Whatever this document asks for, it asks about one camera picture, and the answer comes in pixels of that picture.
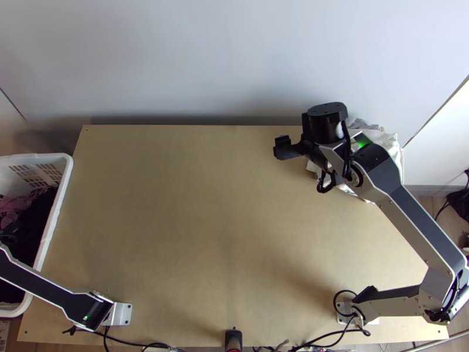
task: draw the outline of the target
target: wooden floor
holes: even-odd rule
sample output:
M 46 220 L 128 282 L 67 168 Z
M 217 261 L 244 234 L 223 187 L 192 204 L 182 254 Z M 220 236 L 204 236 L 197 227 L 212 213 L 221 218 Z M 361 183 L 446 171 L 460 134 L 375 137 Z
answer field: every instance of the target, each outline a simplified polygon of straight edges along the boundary
M 445 201 L 445 198 L 425 198 L 419 199 L 424 208 L 431 214 L 435 215 Z M 457 213 L 448 207 L 439 216 L 439 224 L 452 238 L 452 240 L 460 245 L 462 240 L 462 232 L 469 232 L 469 224 L 461 219 Z M 43 343 L 21 343 L 16 341 L 19 329 L 19 319 L 11 322 L 6 352 L 98 352 L 104 351 L 102 346 L 75 346 L 60 344 L 43 344 Z M 450 335 L 454 335 L 460 331 L 469 329 L 469 309 L 466 307 L 448 326 Z M 412 345 L 407 344 L 381 344 L 381 345 L 362 345 L 352 346 L 357 352 L 399 352 L 408 349 Z M 428 352 L 460 352 L 469 350 L 469 336 L 449 341 L 439 346 L 427 349 Z M 117 352 L 137 352 L 139 347 L 110 347 L 111 351 Z M 201 352 L 202 348 L 190 348 L 188 352 Z M 221 348 L 210 348 L 212 352 L 220 352 Z

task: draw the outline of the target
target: black cable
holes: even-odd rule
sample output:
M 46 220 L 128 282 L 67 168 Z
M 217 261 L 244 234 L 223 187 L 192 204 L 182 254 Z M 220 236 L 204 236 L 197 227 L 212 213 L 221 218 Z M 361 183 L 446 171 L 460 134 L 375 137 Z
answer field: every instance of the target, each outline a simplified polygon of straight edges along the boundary
M 342 126 L 342 131 L 344 132 L 344 136 L 345 136 L 345 148 L 344 148 L 344 154 L 342 156 L 342 158 L 344 159 L 342 177 L 351 181 L 352 177 L 350 175 L 350 171 L 352 169 L 352 140 L 350 138 L 350 134 L 348 133 L 347 124 L 345 120 L 341 122 L 341 126 Z
M 317 337 L 316 339 L 313 339 L 311 341 L 308 341 L 300 346 L 296 346 L 296 347 L 293 347 L 290 352 L 296 352 L 302 348 L 305 348 L 305 347 L 319 347 L 319 348 L 328 348 L 328 347 L 333 347 L 333 346 L 336 346 L 341 340 L 342 338 L 344 337 L 345 333 L 353 333 L 353 332 L 361 332 L 363 333 L 365 336 L 371 336 L 371 333 L 368 331 L 368 330 L 365 330 L 361 327 L 359 327 L 358 329 L 350 329 L 350 330 L 347 330 L 347 328 L 349 327 L 349 325 L 352 323 L 353 319 L 350 319 L 349 322 L 347 323 L 347 325 L 345 326 L 345 328 L 343 330 L 339 330 L 339 331 L 333 331 L 332 333 L 328 333 L 328 334 L 325 334 L 325 335 L 322 335 L 322 336 L 319 336 Z M 319 340 L 322 340 L 322 339 L 325 339 L 326 337 L 329 337 L 329 336 L 332 336 L 332 335 L 337 335 L 337 334 L 340 334 L 339 338 L 334 342 L 334 343 L 331 343 L 329 345 L 316 345 L 314 344 L 316 341 L 319 341 Z
M 332 333 L 328 333 L 328 334 L 325 334 L 325 335 L 322 335 L 322 336 L 319 336 L 317 337 L 316 339 L 313 339 L 311 341 L 308 341 L 300 346 L 296 346 L 296 347 L 293 347 L 289 352 L 296 352 L 304 347 L 319 347 L 319 348 L 328 348 L 328 347 L 333 347 L 335 345 L 337 345 L 341 340 L 342 338 L 344 337 L 345 333 L 353 333 L 353 332 L 361 332 L 363 333 L 365 336 L 370 336 L 371 333 L 368 331 L 368 330 L 365 330 L 361 327 L 358 327 L 358 329 L 350 329 L 350 330 L 347 330 L 348 327 L 350 326 L 350 324 L 352 323 L 354 317 L 358 317 L 358 315 L 356 313 L 351 313 L 351 314 L 345 314 L 345 313 L 342 313 L 342 312 L 339 312 L 339 310 L 337 309 L 337 298 L 345 293 L 345 292 L 348 292 L 348 293 L 352 293 L 353 295 L 356 296 L 356 293 L 351 291 L 351 290 L 340 290 L 339 292 L 337 292 L 335 295 L 334 295 L 334 298 L 332 300 L 332 303 L 334 305 L 334 310 L 340 314 L 341 316 L 344 316 L 344 317 L 350 317 L 350 320 L 348 321 L 348 323 L 346 324 L 345 328 L 343 330 L 339 330 L 339 331 L 333 331 Z M 329 345 L 316 345 L 314 344 L 316 341 L 319 341 L 319 340 L 322 340 L 322 339 L 325 339 L 326 337 L 329 337 L 329 336 L 333 336 L 333 335 L 337 335 L 337 334 L 340 334 L 339 338 L 332 344 L 329 344 Z
M 349 293 L 352 293 L 353 295 L 356 296 L 356 293 L 353 292 L 353 291 L 350 291 L 350 290 L 341 290 L 339 292 L 337 292 L 334 296 L 334 298 L 332 299 L 332 303 L 334 304 L 334 310 L 339 313 L 341 316 L 344 316 L 344 317 L 352 317 L 354 315 L 356 315 L 355 313 L 351 313 L 351 314 L 344 314 L 342 312 L 339 312 L 339 310 L 337 309 L 337 297 L 339 297 L 339 295 L 345 293 L 345 292 L 349 292 Z
M 107 338 L 107 333 L 109 332 L 109 326 L 106 326 L 106 328 L 104 329 L 104 336 L 103 336 L 103 344 L 104 344 L 104 349 L 106 350 L 106 352 L 109 352 L 109 348 L 107 348 L 107 343 L 106 343 L 106 338 Z
M 78 329 L 75 325 L 72 326 L 71 328 L 63 331 L 62 334 L 69 333 L 72 336 L 75 332 L 77 332 L 77 333 L 82 333 L 82 332 L 91 333 L 91 334 L 101 336 L 102 338 L 104 338 L 104 334 L 106 334 L 106 331 L 104 331 L 104 333 L 100 333 L 99 331 L 87 331 L 87 330 L 83 330 L 83 329 Z M 171 347 L 170 345 L 167 345 L 167 344 L 162 343 L 162 342 L 152 342 L 152 343 L 147 343 L 147 344 L 128 342 L 128 341 L 124 341 L 124 340 L 118 339 L 118 338 L 113 337 L 113 336 L 109 336 L 108 334 L 106 334 L 106 339 L 111 340 L 111 341 L 115 341 L 115 342 L 118 342 L 118 343 L 121 343 L 121 344 L 125 344 L 125 345 L 128 345 L 128 346 L 136 346 L 136 347 L 143 347 L 143 348 L 148 348 L 148 347 L 167 348 L 167 349 L 171 349 L 171 350 L 176 351 L 176 352 L 185 352 L 181 348 Z

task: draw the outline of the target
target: wooden table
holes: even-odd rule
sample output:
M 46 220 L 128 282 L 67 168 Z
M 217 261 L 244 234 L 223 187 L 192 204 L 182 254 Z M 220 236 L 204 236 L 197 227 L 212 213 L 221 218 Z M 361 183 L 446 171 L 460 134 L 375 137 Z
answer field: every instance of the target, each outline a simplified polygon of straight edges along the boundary
M 43 272 L 70 287 L 131 302 L 110 334 L 175 346 L 270 346 L 340 330 L 332 297 L 413 285 L 426 266 L 380 210 L 316 192 L 306 159 L 277 161 L 293 126 L 85 126 Z M 34 299 L 21 341 L 101 344 Z M 444 339 L 421 317 L 384 317 L 371 337 L 342 343 Z

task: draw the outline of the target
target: white laundry basket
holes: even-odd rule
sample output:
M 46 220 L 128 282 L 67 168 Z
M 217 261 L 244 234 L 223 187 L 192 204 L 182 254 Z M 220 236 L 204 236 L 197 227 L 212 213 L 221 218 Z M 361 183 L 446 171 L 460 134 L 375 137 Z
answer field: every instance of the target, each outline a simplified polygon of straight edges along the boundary
M 9 197 L 28 195 L 33 189 L 58 187 L 46 227 L 42 233 L 33 268 L 41 270 L 57 224 L 63 197 L 72 173 L 73 159 L 64 153 L 18 154 L 0 157 L 0 194 Z M 12 318 L 24 313 L 32 295 L 25 293 L 21 303 L 1 303 L 0 317 Z

